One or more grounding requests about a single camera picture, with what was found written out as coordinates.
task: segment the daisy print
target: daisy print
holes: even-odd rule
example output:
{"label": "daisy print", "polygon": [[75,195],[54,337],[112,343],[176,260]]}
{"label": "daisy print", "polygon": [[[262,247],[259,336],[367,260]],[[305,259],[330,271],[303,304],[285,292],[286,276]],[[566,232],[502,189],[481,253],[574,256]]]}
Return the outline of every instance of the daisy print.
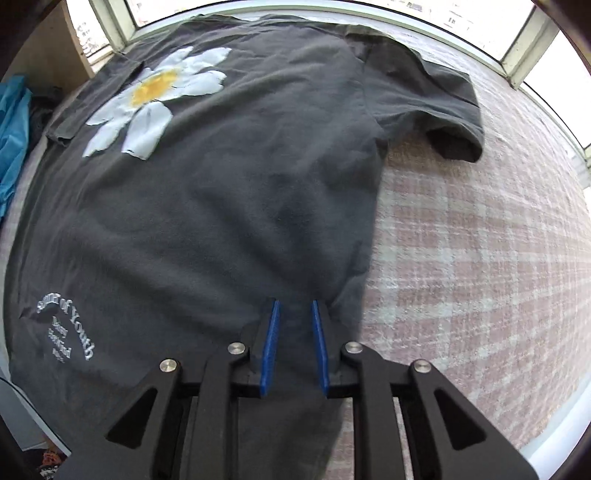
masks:
{"label": "daisy print", "polygon": [[180,48],[154,69],[144,69],[139,77],[92,115],[86,125],[101,125],[88,142],[83,157],[111,146],[129,124],[121,151],[146,160],[158,145],[173,113],[163,104],[182,96],[200,96],[223,89],[226,75],[214,67],[227,58],[231,48],[206,50],[189,57],[193,47]]}

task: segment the white window frame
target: white window frame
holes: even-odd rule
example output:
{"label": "white window frame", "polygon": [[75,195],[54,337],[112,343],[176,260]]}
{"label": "white window frame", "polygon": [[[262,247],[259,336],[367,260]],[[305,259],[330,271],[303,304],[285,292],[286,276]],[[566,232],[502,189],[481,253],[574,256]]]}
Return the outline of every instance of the white window frame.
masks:
{"label": "white window frame", "polygon": [[241,15],[278,10],[326,11],[356,15],[408,28],[464,52],[506,78],[513,88],[521,90],[540,105],[561,129],[575,152],[591,163],[591,146],[582,146],[554,110],[523,82],[559,32],[558,26],[533,5],[530,16],[509,50],[501,61],[497,61],[471,43],[418,18],[386,8],[340,0],[236,0],[197,7],[139,28],[125,0],[89,1],[112,48],[116,51],[121,51],[133,42],[196,15]]}

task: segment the metal bolt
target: metal bolt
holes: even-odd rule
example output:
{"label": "metal bolt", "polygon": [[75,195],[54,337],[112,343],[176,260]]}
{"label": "metal bolt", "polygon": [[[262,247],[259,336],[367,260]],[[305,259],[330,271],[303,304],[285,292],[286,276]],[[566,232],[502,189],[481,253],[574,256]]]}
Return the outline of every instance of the metal bolt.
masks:
{"label": "metal bolt", "polygon": [[414,369],[420,374],[428,374],[431,371],[431,364],[423,358],[415,360]]}
{"label": "metal bolt", "polygon": [[244,345],[244,343],[234,342],[234,343],[230,343],[230,345],[228,345],[228,352],[230,352],[232,355],[240,355],[241,353],[244,353],[245,351],[246,351],[246,346]]}
{"label": "metal bolt", "polygon": [[165,374],[174,372],[176,369],[177,363],[172,358],[167,358],[166,360],[162,360],[160,362],[160,370],[162,370]]}
{"label": "metal bolt", "polygon": [[363,350],[363,345],[359,342],[347,342],[345,344],[345,350],[349,353],[360,353]]}

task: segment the blue plastic bag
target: blue plastic bag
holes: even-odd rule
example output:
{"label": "blue plastic bag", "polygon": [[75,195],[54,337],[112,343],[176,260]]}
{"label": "blue plastic bag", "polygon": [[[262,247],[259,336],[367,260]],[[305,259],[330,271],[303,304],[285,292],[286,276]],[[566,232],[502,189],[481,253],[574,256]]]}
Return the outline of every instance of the blue plastic bag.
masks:
{"label": "blue plastic bag", "polygon": [[27,154],[30,102],[24,77],[0,83],[0,219],[8,210]]}

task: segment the t-shirt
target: t-shirt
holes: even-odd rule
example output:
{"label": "t-shirt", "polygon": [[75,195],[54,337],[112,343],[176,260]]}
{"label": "t-shirt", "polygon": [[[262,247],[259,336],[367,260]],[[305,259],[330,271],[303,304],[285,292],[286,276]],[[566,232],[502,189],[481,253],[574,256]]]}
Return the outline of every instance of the t-shirt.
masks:
{"label": "t-shirt", "polygon": [[24,206],[13,381],[75,450],[162,359],[236,341],[274,297],[274,383],[240,403],[240,478],[317,477],[340,422],[310,302],[355,336],[382,161],[414,129],[444,158],[481,154],[468,75],[371,28],[197,17],[116,54],[53,125]]}

